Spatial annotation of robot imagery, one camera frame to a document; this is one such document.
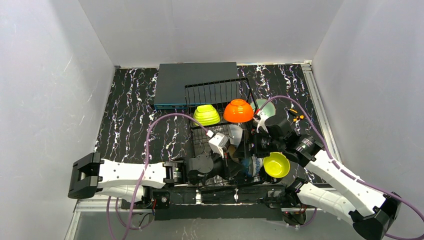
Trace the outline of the orange white bowl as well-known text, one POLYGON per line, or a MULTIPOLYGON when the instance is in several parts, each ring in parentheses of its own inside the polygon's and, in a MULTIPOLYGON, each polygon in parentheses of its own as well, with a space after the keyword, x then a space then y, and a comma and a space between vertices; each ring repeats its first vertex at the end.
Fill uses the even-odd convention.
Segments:
POLYGON ((223 112, 223 118, 230 123, 246 123, 251 121, 253 117, 253 108, 243 99, 233 99, 223 112))

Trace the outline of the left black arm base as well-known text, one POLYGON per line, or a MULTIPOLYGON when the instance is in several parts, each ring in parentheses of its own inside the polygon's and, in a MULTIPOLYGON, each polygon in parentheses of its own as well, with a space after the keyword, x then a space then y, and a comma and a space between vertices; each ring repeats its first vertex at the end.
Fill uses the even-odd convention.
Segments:
POLYGON ((142 212, 133 212, 130 214, 131 222, 128 224, 124 222, 119 209, 129 210, 131 207, 131 197, 127 200, 124 198, 120 199, 120 207, 118 204, 118 198, 116 198, 114 211, 118 218, 118 221, 123 227, 129 226, 130 230, 142 230, 148 227, 154 220, 157 214, 157 210, 167 210, 171 204, 171 189, 153 189, 147 188, 139 199, 135 200, 133 210, 146 210, 142 212))

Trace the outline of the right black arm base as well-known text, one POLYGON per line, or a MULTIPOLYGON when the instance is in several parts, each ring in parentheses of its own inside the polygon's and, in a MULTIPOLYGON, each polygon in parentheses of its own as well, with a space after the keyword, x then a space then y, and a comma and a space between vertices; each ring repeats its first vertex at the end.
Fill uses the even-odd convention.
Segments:
POLYGON ((312 217, 307 220, 306 210, 309 205, 301 202, 298 194, 301 192, 301 187, 307 184, 308 181, 297 177, 295 180, 284 188, 282 191, 271 190, 266 196, 256 200, 258 204, 264 204, 270 209, 293 208, 296 210, 284 210, 283 221, 287 227, 300 229, 312 223, 315 219, 318 209, 313 208, 312 217))

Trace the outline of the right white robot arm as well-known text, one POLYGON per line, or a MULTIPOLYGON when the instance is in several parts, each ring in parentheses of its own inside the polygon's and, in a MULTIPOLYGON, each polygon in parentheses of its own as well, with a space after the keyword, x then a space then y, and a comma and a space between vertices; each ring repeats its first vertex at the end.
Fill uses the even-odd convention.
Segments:
POLYGON ((351 224, 366 240, 381 240, 397 218, 401 202, 387 193, 364 185, 362 179, 331 159, 324 144, 308 134, 298 134, 291 123, 277 115, 254 116, 252 151, 260 158, 281 153, 320 176, 337 194, 297 177, 285 188, 283 199, 292 204, 320 208, 351 224))

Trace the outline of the dark striped white bowl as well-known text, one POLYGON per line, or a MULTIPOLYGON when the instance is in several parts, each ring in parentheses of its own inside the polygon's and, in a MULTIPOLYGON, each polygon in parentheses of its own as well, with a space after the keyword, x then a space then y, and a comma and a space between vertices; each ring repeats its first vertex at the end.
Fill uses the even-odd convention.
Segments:
POLYGON ((230 138, 230 143, 238 147, 242 141, 244 130, 237 124, 229 125, 228 136, 230 138))

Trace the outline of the green white bowl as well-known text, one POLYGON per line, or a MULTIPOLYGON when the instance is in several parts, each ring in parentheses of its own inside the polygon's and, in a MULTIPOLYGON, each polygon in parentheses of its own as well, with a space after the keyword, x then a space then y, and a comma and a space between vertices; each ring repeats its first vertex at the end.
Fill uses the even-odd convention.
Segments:
POLYGON ((194 111, 193 118, 203 126, 211 126, 221 122, 220 114, 211 104, 199 105, 194 111))

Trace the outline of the blue patterned bowl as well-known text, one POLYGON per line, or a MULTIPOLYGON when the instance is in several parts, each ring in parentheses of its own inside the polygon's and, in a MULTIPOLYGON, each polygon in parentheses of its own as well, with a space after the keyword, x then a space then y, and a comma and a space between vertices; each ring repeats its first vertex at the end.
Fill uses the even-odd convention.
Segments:
POLYGON ((247 159, 246 175, 248 177, 258 176, 262 167, 263 167, 263 158, 257 158, 255 156, 251 156, 250 158, 247 159))

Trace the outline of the dark blue beige bowl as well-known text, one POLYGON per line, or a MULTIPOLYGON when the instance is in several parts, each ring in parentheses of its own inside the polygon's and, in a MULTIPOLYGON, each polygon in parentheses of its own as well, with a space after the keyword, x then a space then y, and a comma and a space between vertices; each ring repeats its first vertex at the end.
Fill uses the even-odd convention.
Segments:
POLYGON ((249 173, 248 160, 242 156, 243 152, 237 150, 234 145, 230 145, 226 151, 226 172, 228 177, 247 176, 249 173))

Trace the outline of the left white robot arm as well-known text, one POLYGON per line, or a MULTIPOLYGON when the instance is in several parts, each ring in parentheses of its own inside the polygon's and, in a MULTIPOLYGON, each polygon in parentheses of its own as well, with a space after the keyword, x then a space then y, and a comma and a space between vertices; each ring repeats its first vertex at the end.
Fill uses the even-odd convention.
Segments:
POLYGON ((105 195, 137 203, 147 197, 148 188, 205 185, 216 176, 230 180, 243 168, 240 162, 217 153, 137 164, 111 161, 92 152, 73 163, 67 196, 82 200, 105 195))

